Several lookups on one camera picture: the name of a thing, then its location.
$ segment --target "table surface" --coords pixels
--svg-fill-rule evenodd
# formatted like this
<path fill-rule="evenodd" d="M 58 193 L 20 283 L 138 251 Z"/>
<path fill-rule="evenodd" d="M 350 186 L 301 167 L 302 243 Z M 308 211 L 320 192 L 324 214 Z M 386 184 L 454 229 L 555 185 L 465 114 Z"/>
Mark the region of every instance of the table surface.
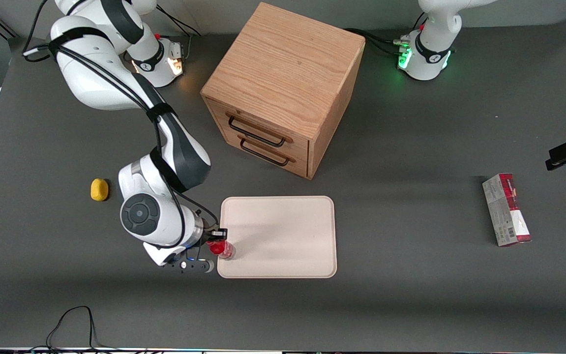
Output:
<path fill-rule="evenodd" d="M 386 38 L 399 32 L 384 31 Z M 566 23 L 464 29 L 449 67 L 407 78 L 370 45 L 313 181 L 231 148 L 199 96 L 233 36 L 195 38 L 160 89 L 210 154 L 190 197 L 328 195 L 337 273 L 227 280 L 154 266 L 96 177 L 154 146 L 141 111 L 78 102 L 55 63 L 13 56 L 0 94 L 0 346 L 33 346 L 74 305 L 118 347 L 566 353 Z M 533 236 L 497 247 L 482 177 L 511 172 Z M 82 312 L 54 345 L 83 347 Z"/>

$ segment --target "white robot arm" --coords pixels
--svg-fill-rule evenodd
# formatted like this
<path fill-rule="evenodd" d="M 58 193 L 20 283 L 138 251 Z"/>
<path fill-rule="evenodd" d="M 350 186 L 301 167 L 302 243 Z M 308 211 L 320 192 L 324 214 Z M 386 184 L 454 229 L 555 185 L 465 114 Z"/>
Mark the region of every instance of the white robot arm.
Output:
<path fill-rule="evenodd" d="M 496 0 L 418 0 L 428 18 L 422 30 L 401 36 L 399 69 L 417 80 L 431 80 L 447 66 L 451 44 L 462 29 L 458 11 L 490 4 Z"/>
<path fill-rule="evenodd" d="M 180 205 L 176 198 L 208 175 L 210 159 L 204 148 L 150 82 L 125 69 L 114 42 L 95 22 L 82 16 L 65 16 L 51 27 L 51 38 L 51 43 L 39 45 L 24 56 L 49 49 L 67 85 L 82 103 L 99 110 L 142 108 L 156 128 L 157 148 L 119 172 L 123 228 L 143 241 L 159 266 L 177 262 L 185 271 L 193 267 L 211 271 L 211 261 L 188 258 L 186 250 L 207 241 L 225 240 L 226 230 L 218 228 L 214 215 L 215 222 L 209 225 L 199 211 Z M 166 138 L 162 148 L 161 133 Z"/>
<path fill-rule="evenodd" d="M 156 0 L 55 0 L 67 16 L 91 20 L 112 43 L 116 54 L 127 50 L 132 64 L 154 87 L 164 87 L 182 74 L 181 47 L 156 38 L 140 15 L 151 12 Z"/>

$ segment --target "red bottle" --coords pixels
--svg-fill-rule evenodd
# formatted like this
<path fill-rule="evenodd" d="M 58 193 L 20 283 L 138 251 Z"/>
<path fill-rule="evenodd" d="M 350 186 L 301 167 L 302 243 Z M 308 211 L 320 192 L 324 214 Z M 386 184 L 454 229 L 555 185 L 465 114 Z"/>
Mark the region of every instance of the red bottle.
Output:
<path fill-rule="evenodd" d="M 219 241 L 207 241 L 207 246 L 209 247 L 210 251 L 217 255 L 219 258 L 223 260 L 228 260 L 235 254 L 235 247 L 233 244 L 226 240 L 219 240 Z"/>

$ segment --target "cardboard box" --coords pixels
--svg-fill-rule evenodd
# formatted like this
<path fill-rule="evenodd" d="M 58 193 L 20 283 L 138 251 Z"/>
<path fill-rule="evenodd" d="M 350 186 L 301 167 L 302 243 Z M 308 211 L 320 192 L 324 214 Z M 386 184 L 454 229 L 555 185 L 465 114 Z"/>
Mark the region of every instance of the cardboard box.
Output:
<path fill-rule="evenodd" d="M 530 242 L 530 231 L 517 204 L 512 173 L 500 173 L 481 184 L 498 246 Z"/>

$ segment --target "black drawer handle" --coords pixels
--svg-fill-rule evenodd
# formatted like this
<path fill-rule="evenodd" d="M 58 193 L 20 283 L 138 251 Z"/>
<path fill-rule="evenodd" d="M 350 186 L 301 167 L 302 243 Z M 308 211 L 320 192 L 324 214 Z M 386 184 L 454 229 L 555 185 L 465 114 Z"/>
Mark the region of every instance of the black drawer handle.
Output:
<path fill-rule="evenodd" d="M 252 134 L 251 132 L 248 132 L 248 131 L 245 130 L 245 129 L 239 128 L 239 127 L 237 127 L 236 125 L 233 125 L 233 121 L 235 121 L 235 117 L 232 116 L 232 115 L 229 115 L 229 116 L 230 116 L 231 118 L 228 119 L 228 125 L 231 126 L 231 128 L 233 128 L 233 130 L 236 130 L 236 131 L 238 131 L 238 132 L 240 132 L 240 133 L 243 133 L 243 134 L 245 134 L 245 135 L 247 135 L 247 136 L 249 136 L 249 137 L 251 137 L 251 138 L 253 138 L 253 139 L 255 139 L 255 140 L 258 140 L 258 141 L 260 141 L 260 142 L 263 143 L 263 144 L 267 144 L 267 145 L 269 145 L 269 146 L 273 146 L 273 147 L 280 148 L 281 146 L 283 146 L 283 143 L 285 143 L 285 138 L 281 138 L 280 143 L 274 143 L 274 142 L 272 142 L 272 141 L 269 141 L 268 139 L 263 139 L 263 138 L 260 137 L 259 135 L 254 135 L 254 134 Z"/>
<path fill-rule="evenodd" d="M 278 161 L 276 161 L 276 160 L 274 160 L 274 159 L 270 159 L 269 157 L 267 157 L 267 156 L 265 156 L 265 155 L 263 155 L 263 154 L 260 154 L 260 153 L 258 153 L 258 152 L 256 152 L 256 151 L 252 150 L 251 148 L 245 147 L 245 146 L 243 145 L 243 143 L 245 143 L 245 139 L 242 139 L 242 140 L 241 140 L 241 143 L 239 144 L 239 146 L 240 146 L 244 151 L 247 151 L 247 152 L 249 152 L 249 153 L 251 153 L 252 155 L 255 155 L 255 156 L 257 156 L 257 157 L 260 157 L 261 159 L 264 159 L 264 160 L 267 161 L 267 162 L 273 163 L 273 164 L 275 164 L 276 166 L 284 167 L 284 166 L 287 166 L 287 164 L 289 163 L 289 157 L 287 157 L 284 162 L 280 163 L 280 162 L 278 162 Z"/>

